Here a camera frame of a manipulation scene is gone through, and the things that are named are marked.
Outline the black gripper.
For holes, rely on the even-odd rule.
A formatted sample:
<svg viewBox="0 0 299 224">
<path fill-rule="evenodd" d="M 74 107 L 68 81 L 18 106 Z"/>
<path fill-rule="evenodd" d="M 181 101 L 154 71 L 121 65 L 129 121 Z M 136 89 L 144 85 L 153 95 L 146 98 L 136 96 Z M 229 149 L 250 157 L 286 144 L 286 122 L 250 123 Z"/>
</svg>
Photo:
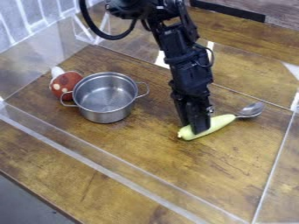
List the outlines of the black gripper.
<svg viewBox="0 0 299 224">
<path fill-rule="evenodd" d="M 170 97 L 181 125 L 185 126 L 189 122 L 193 135 L 210 128 L 210 91 L 208 85 L 205 80 L 169 81 Z"/>
</svg>

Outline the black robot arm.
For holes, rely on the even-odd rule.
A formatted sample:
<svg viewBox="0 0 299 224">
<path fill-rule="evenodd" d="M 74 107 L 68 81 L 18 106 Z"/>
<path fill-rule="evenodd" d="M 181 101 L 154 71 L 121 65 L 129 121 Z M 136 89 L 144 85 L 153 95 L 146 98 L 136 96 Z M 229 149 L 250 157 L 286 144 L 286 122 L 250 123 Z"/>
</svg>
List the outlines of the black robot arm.
<svg viewBox="0 0 299 224">
<path fill-rule="evenodd" d="M 106 0 L 106 10 L 118 18 L 138 19 L 153 34 L 172 72 L 169 86 L 181 124 L 201 133 L 210 127 L 212 62 L 206 48 L 196 43 L 197 28 L 184 1 Z"/>
</svg>

